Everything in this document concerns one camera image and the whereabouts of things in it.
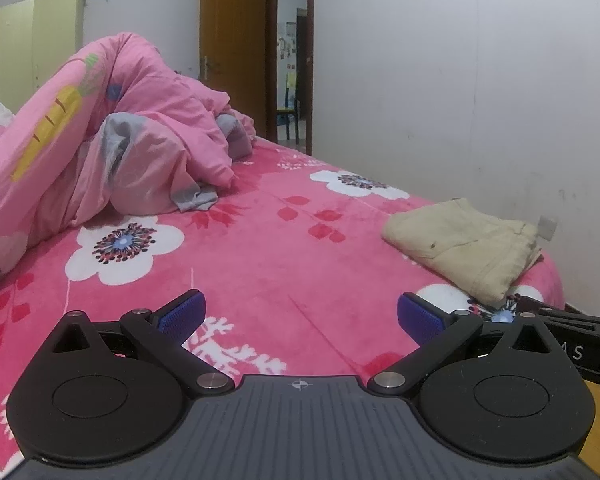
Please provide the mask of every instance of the door frame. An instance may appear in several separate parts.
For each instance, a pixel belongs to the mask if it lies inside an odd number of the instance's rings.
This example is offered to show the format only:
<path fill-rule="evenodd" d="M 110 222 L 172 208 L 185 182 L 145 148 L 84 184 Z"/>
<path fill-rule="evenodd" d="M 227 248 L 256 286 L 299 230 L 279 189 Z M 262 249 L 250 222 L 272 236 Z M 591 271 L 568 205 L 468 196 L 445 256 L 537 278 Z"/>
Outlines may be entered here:
<path fill-rule="evenodd" d="M 266 0 L 266 46 L 265 46 L 265 78 L 266 78 L 266 138 L 278 143 L 278 0 Z M 306 153 L 311 155 L 314 140 L 314 0 L 306 0 Z"/>

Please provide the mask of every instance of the floral bedsheet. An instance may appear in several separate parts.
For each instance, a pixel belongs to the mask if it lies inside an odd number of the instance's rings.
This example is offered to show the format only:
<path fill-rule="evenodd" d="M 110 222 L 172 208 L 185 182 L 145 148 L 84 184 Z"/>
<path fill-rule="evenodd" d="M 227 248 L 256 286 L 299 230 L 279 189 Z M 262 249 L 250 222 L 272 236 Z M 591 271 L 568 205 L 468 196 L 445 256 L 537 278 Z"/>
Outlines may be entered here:
<path fill-rule="evenodd" d="M 0 283 L 0 477 L 22 459 L 5 415 L 9 392 L 68 310 L 116 320 L 202 290 L 207 318 L 185 343 L 230 375 L 370 375 L 413 351 L 396 319 L 401 293 L 444 310 L 510 320 L 515 294 L 561 306 L 547 256 L 500 310 L 382 241 L 387 217 L 428 202 L 258 139 L 238 183 L 206 212 L 102 215 L 29 251 Z"/>

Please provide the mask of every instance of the chair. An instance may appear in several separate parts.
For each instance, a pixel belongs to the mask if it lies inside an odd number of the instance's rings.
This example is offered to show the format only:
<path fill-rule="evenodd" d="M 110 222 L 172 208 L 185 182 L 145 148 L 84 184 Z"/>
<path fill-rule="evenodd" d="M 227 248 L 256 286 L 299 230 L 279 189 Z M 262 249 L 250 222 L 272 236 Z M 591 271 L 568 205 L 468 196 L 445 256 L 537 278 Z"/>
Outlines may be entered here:
<path fill-rule="evenodd" d="M 296 144 L 300 144 L 300 132 L 298 130 L 298 95 L 296 85 L 298 84 L 298 73 L 289 72 L 286 74 L 285 106 L 278 108 L 276 117 L 283 116 L 286 124 L 286 140 L 289 140 L 289 116 L 294 118 L 296 124 Z M 293 92 L 293 107 L 289 106 L 289 94 Z"/>

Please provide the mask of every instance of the blue gripper pad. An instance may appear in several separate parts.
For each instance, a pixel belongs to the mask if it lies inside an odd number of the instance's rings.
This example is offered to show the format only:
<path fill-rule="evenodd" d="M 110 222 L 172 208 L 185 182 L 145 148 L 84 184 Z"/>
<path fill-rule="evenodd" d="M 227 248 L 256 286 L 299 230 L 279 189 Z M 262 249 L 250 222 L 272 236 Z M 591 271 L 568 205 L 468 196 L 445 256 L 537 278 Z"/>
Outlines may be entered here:
<path fill-rule="evenodd" d="M 188 290 L 183 295 L 156 310 L 152 325 L 178 345 L 182 345 L 205 320 L 205 297 L 199 290 Z"/>
<path fill-rule="evenodd" d="M 405 292 L 398 299 L 400 328 L 420 346 L 441 333 L 449 322 L 449 314 L 412 292 Z"/>

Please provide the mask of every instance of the gray ribbed surface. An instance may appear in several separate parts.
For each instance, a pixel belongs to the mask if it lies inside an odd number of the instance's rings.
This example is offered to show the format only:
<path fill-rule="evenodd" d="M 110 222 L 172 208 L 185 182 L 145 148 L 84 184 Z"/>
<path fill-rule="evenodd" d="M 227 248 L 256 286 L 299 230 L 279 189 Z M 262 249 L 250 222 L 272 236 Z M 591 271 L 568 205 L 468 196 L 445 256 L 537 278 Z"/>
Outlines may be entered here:
<path fill-rule="evenodd" d="M 309 385 L 294 387 L 300 380 Z M 426 433 L 405 402 L 372 396 L 353 377 L 247 376 L 234 393 L 196 402 L 173 436 L 131 462 L 95 470 L 59 470 L 32 461 L 10 478 L 584 480 L 597 476 L 574 458 L 526 469 L 471 462 Z"/>

